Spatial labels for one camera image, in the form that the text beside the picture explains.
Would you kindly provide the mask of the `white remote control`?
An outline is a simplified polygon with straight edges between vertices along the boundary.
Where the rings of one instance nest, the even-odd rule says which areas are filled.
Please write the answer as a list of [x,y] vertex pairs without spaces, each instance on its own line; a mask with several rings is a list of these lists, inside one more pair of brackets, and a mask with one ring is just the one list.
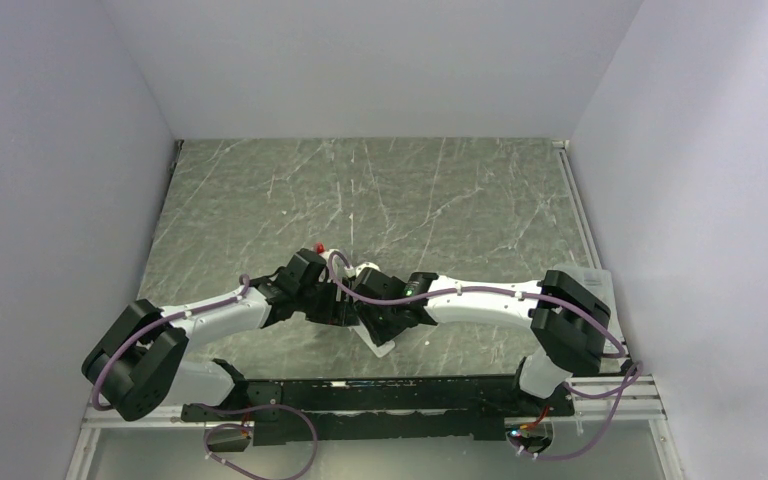
[[372,351],[372,353],[377,358],[383,358],[386,355],[388,355],[396,346],[395,342],[393,340],[387,341],[381,345],[377,345],[372,337],[370,336],[369,331],[363,327],[362,325],[358,326],[352,326],[351,330],[355,332],[360,339],[364,342],[364,344]]

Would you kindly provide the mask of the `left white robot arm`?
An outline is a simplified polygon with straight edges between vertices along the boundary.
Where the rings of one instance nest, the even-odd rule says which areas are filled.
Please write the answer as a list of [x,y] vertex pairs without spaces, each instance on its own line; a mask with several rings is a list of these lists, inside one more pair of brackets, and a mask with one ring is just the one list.
[[232,420],[247,406],[248,382],[228,361],[186,360],[193,349],[232,335],[268,328],[304,313],[329,323],[336,286],[328,281],[328,251],[301,249],[270,275],[242,275],[239,286],[206,300],[158,307],[129,303],[85,358],[90,403],[125,421],[166,404],[205,404]]

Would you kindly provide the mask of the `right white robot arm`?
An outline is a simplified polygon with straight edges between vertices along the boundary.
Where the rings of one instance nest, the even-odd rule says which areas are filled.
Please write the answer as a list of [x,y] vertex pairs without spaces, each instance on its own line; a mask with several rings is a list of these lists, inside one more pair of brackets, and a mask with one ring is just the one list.
[[511,401],[534,415],[574,376],[601,368],[610,308],[570,274],[549,270],[541,280],[501,284],[415,272],[407,281],[367,266],[348,283],[370,342],[381,346],[417,325],[474,323],[529,331],[537,341],[516,370]]

